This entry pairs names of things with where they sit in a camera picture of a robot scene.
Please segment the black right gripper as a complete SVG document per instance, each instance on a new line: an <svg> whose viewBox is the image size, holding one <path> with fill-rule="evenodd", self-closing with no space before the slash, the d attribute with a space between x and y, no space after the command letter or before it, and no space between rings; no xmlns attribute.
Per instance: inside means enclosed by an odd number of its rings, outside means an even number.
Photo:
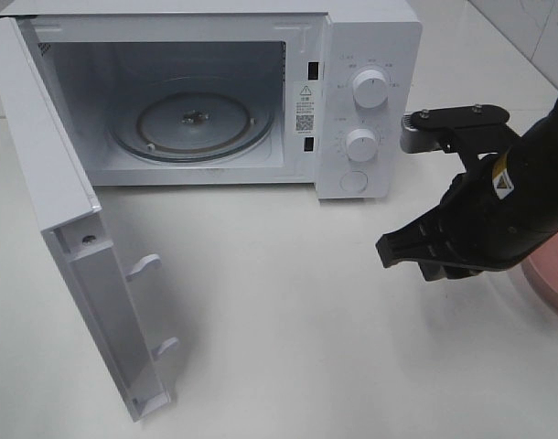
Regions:
<svg viewBox="0 0 558 439"><path fill-rule="evenodd" d="M390 268L416 262L426 282L505 270L526 253L526 155L487 155L458 175L440 204L375 244Z"/></svg>

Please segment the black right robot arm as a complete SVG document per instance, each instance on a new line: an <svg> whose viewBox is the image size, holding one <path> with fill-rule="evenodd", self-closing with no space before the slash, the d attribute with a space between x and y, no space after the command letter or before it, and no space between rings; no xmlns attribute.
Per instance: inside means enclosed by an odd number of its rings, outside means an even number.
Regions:
<svg viewBox="0 0 558 439"><path fill-rule="evenodd" d="M459 156L438 205L376 243L384 267L415 262L427 281L505 271L558 233L558 98L525 134L496 105L421 110L403 116L407 154Z"/></svg>

